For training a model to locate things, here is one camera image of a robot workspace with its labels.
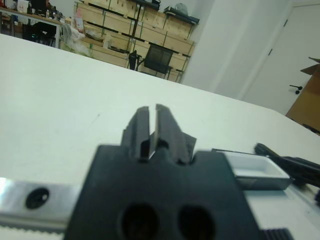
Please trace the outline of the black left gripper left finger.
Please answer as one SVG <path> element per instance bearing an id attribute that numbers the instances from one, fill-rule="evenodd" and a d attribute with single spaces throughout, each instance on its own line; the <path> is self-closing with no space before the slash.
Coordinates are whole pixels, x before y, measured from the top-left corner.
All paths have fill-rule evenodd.
<path id="1" fill-rule="evenodd" d="M 121 145 L 128 149 L 132 159 L 147 161 L 150 153 L 149 108 L 142 106 L 136 110 L 127 127 L 122 132 Z"/>

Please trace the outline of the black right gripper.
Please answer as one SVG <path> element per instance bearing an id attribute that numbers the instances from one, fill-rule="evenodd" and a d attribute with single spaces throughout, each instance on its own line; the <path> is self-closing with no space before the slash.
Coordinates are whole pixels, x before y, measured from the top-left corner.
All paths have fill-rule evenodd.
<path id="1" fill-rule="evenodd" d="M 285 172 L 293 176 L 293 184 L 288 189 L 298 200 L 308 206 L 308 214 L 320 216 L 320 207 L 316 201 L 316 194 L 320 187 L 320 165 L 299 157 L 280 156 L 262 143 L 254 146 L 254 152 L 270 158 Z"/>

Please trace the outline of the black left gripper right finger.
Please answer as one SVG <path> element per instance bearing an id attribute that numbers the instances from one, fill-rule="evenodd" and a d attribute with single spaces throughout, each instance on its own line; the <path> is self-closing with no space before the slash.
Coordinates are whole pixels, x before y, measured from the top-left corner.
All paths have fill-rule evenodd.
<path id="1" fill-rule="evenodd" d="M 171 110 L 162 104 L 156 105 L 154 132 L 155 150 L 164 148 L 173 162 L 187 165 L 190 161 L 184 133 L 176 122 Z"/>

